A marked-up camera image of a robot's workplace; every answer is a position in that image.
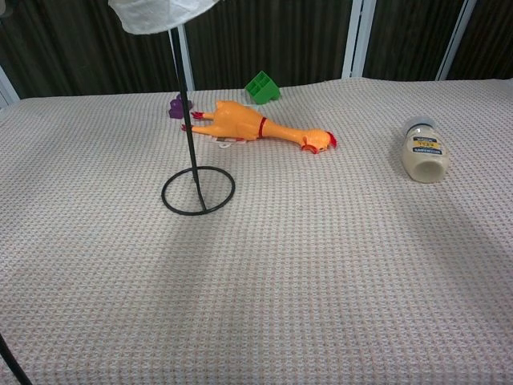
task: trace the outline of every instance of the yellow rubber chicken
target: yellow rubber chicken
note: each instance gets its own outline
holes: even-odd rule
[[[299,130],[281,126],[262,116],[249,107],[237,102],[218,101],[214,113],[193,112],[196,119],[210,119],[210,126],[192,126],[192,131],[224,138],[256,140],[265,137],[279,138],[295,142],[301,150],[314,154],[325,151],[331,145],[337,147],[337,140],[331,132],[322,130]]]

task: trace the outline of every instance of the dark background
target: dark background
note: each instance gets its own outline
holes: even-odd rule
[[[463,0],[377,0],[363,75],[434,80]],[[196,89],[340,79],[352,0],[224,0],[188,22]],[[513,77],[513,1],[478,0],[448,79]],[[25,0],[0,19],[20,98],[177,89],[167,32],[125,33],[107,0]]]

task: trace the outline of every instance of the jar lid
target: jar lid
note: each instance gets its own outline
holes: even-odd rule
[[[414,116],[413,118],[408,119],[403,125],[402,130],[404,135],[408,135],[408,132],[412,128],[416,128],[417,126],[429,126],[434,128],[434,120],[432,120],[429,116]]]

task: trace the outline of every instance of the green block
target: green block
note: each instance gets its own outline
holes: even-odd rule
[[[280,98],[280,88],[268,75],[260,71],[245,87],[256,104],[265,104],[268,101]]]

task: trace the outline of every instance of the black metal stand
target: black metal stand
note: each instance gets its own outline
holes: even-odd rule
[[[2,358],[6,362],[7,366],[13,372],[13,375],[16,377],[16,379],[18,379],[18,381],[21,385],[32,385],[32,382],[26,376],[22,367],[19,366],[18,361],[16,361],[16,358],[10,352],[9,347],[7,346],[7,344],[4,341],[1,334],[0,334],[0,355],[2,355]]]
[[[185,74],[184,74],[184,63],[182,61],[182,52],[180,50],[180,37],[178,35],[178,29],[173,28],[171,30],[171,41],[173,45],[173,54],[174,54],[174,60],[175,60],[175,68],[176,68],[176,75],[178,78],[178,88],[180,89],[180,98],[182,99],[182,106],[184,108],[184,118],[185,118],[185,127],[187,132],[187,142],[189,146],[189,155],[191,156],[191,166],[190,168],[187,168],[185,170],[182,170],[178,172],[177,174],[173,175],[171,178],[168,179],[168,181],[165,183],[165,185],[162,187],[162,201],[166,205],[168,209],[173,211],[174,213],[180,214],[180,215],[203,215],[208,214],[213,211],[216,211],[217,209],[220,209],[224,205],[228,203],[230,199],[233,197],[233,193],[235,192],[235,181],[232,178],[230,174],[228,174],[225,170],[217,167],[210,167],[210,166],[200,166],[198,167],[196,164],[196,154],[194,151],[194,140],[192,138],[192,126],[191,126],[191,116],[189,115],[189,109],[188,109],[188,98],[187,98],[187,85],[185,83]],[[203,195],[201,194],[201,187],[200,187],[200,178],[198,177],[198,170],[211,170],[220,172],[221,174],[224,174],[232,183],[232,190],[230,191],[228,197],[219,203],[217,206],[207,208],[205,205]],[[185,174],[186,172],[192,172],[192,177],[194,178],[194,182],[196,183],[196,189],[198,191],[198,197],[200,199],[201,204],[201,210],[200,211],[182,211],[174,208],[168,203],[168,200],[166,199],[166,189],[172,183],[178,176]]]

